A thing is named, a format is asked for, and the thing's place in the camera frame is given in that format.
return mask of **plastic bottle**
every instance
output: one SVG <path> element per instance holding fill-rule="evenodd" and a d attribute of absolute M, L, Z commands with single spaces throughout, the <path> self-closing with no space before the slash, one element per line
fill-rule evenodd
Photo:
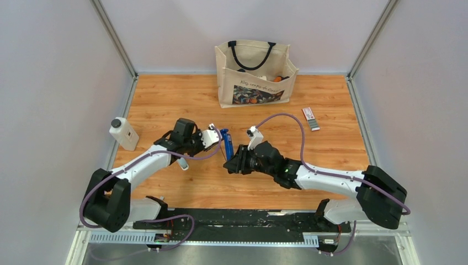
<path fill-rule="evenodd" d="M 110 123 L 110 134 L 125 149 L 133 151 L 140 137 L 130 125 L 129 121 L 122 117 L 117 117 Z"/>

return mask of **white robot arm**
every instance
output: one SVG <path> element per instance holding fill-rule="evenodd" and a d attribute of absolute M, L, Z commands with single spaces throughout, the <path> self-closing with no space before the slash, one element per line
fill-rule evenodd
<path fill-rule="evenodd" d="M 155 219 L 161 207 L 167 205 L 150 196 L 131 200 L 130 193 L 148 177 L 175 161 L 182 170 L 187 170 L 189 166 L 181 155 L 187 153 L 193 157 L 211 149 L 219 141 L 220 134 L 213 124 L 208 130 L 201 131 L 195 122 L 178 119 L 172 131 L 137 158 L 111 171 L 100 168 L 93 173 L 83 200 L 81 217 L 110 232 L 118 231 L 126 222 Z"/>
<path fill-rule="evenodd" d="M 368 166 L 365 171 L 321 168 L 283 157 L 278 149 L 263 141 L 262 133 L 255 126 L 247 135 L 251 139 L 249 145 L 239 145 L 236 154 L 224 164 L 229 173 L 257 171 L 272 176 L 287 189 L 317 189 L 345 195 L 349 198 L 326 199 L 317 208 L 316 217 L 334 225 L 371 220 L 388 229 L 398 228 L 407 192 L 381 168 Z"/>

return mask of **blue object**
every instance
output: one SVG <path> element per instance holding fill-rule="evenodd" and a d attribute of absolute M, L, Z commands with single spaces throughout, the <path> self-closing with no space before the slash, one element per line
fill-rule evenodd
<path fill-rule="evenodd" d="M 231 157 L 234 155 L 234 148 L 232 147 L 232 139 L 231 135 L 228 134 L 228 129 L 221 129 L 220 133 L 222 139 L 224 140 L 224 149 L 226 150 L 226 159 L 230 160 Z"/>

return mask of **black bag handle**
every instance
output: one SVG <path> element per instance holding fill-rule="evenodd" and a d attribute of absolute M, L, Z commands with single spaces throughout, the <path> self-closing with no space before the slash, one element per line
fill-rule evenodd
<path fill-rule="evenodd" d="M 271 43 L 271 42 L 268 42 L 268 44 L 270 45 L 270 48 L 268 48 L 268 52 L 267 52 L 267 55 L 265 56 L 265 58 L 263 59 L 263 61 L 256 67 L 247 67 L 243 64 L 241 64 L 241 62 L 239 62 L 239 59 L 237 58 L 237 55 L 236 55 L 236 49 L 234 49 L 234 47 L 236 46 L 237 44 L 237 41 L 236 40 L 231 40 L 227 43 L 227 46 L 228 47 L 231 47 L 231 50 L 232 50 L 232 55 L 234 56 L 234 60 L 236 61 L 236 63 L 244 68 L 245 70 L 249 70 L 249 71 L 253 71 L 253 70 L 257 70 L 259 69 L 268 59 L 268 56 L 270 56 L 270 52 L 272 51 L 273 49 L 273 46 L 276 45 L 276 43 Z"/>

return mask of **printed graphic on bag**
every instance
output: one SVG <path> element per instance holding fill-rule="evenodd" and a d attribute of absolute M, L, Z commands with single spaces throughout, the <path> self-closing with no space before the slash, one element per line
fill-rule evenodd
<path fill-rule="evenodd" d="M 270 94 L 254 88 L 234 86 L 232 104 L 257 104 L 279 101 L 284 90 L 276 94 Z"/>

